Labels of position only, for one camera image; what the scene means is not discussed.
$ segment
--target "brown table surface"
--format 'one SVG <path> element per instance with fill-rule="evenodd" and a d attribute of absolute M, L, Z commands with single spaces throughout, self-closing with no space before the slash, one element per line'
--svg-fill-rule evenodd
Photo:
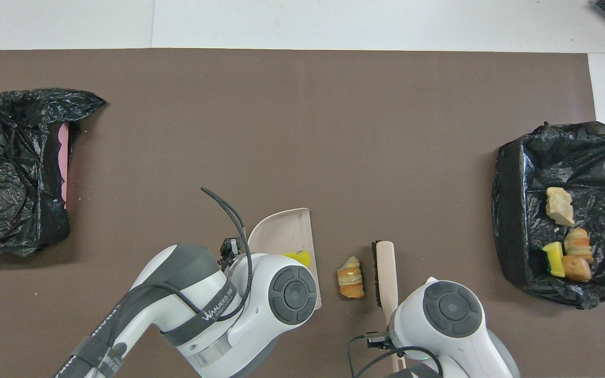
<path fill-rule="evenodd" d="M 396 245 L 401 300 L 429 276 L 474 290 L 523 376 L 605 376 L 605 303 L 579 311 L 509 284 L 490 211 L 498 146 L 544 120 L 595 119 L 586 55 L 0 51 L 0 91 L 48 87 L 109 103 L 82 123 L 69 238 L 30 258 L 0 256 L 0 376 L 53 375 L 166 246 L 218 256 L 235 232 L 200 186 L 250 227 L 311 209 L 324 306 L 253 376 L 349 375 L 348 340 L 385 329 L 376 239 Z M 336 283 L 352 255 L 366 283 L 356 300 Z M 355 350 L 360 366 L 379 354 Z M 197 375 L 151 328 L 118 376 Z"/>

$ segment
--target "black plastic bag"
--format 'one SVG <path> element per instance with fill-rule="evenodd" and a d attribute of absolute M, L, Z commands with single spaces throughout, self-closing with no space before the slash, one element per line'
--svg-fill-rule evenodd
<path fill-rule="evenodd" d="M 0 253 L 26 256 L 69 235 L 58 130 L 68 122 L 71 151 L 78 120 L 104 103 L 70 89 L 0 93 Z"/>
<path fill-rule="evenodd" d="M 590 282 L 547 272 L 541 250 L 569 229 L 545 213 L 550 186 L 573 199 L 574 227 L 590 235 Z M 499 149 L 492 189 L 494 241 L 504 277 L 521 290 L 579 309 L 605 301 L 605 124 L 546 124 Z"/>

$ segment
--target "gray strap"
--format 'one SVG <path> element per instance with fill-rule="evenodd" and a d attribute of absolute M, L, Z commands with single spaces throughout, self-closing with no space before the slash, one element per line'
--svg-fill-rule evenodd
<path fill-rule="evenodd" d="M 123 358 L 120 354 L 102 340 L 93 337 L 84 338 L 84 341 L 74 349 L 71 355 L 86 361 L 106 378 L 114 376 L 123 365 Z"/>
<path fill-rule="evenodd" d="M 237 288 L 230 280 L 226 280 L 225 285 L 223 285 L 221 290 L 219 290 L 209 303 L 200 310 L 199 314 L 196 314 L 177 328 L 168 332 L 161 332 L 161 334 L 173 347 L 178 347 L 187 343 L 216 322 L 218 317 L 225 312 L 228 305 L 230 305 L 236 296 Z"/>

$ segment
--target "beige food chunk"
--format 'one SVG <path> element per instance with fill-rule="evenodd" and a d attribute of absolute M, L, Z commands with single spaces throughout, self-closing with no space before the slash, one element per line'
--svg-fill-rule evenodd
<path fill-rule="evenodd" d="M 572 229 L 564 238 L 564 251 L 569 256 L 579 256 L 592 263 L 590 237 L 585 229 Z"/>
<path fill-rule="evenodd" d="M 566 255 L 561 258 L 564 276 L 575 282 L 589 281 L 592 273 L 588 262 L 580 256 Z"/>
<path fill-rule="evenodd" d="M 545 193 L 548 200 L 545 203 L 545 213 L 555 223 L 562 226 L 573 227 L 573 206 L 571 206 L 571 194 L 562 187 L 548 187 Z"/>
<path fill-rule="evenodd" d="M 338 285 L 340 294 L 348 298 L 363 297 L 363 278 L 361 277 L 360 262 L 355 256 L 338 269 Z"/>

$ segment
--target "white floor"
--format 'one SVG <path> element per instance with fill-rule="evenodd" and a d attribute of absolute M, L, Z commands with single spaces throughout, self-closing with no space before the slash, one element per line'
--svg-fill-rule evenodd
<path fill-rule="evenodd" d="M 605 19 L 590 0 L 0 0 L 0 49 L 293 48 L 589 53 L 605 122 Z"/>

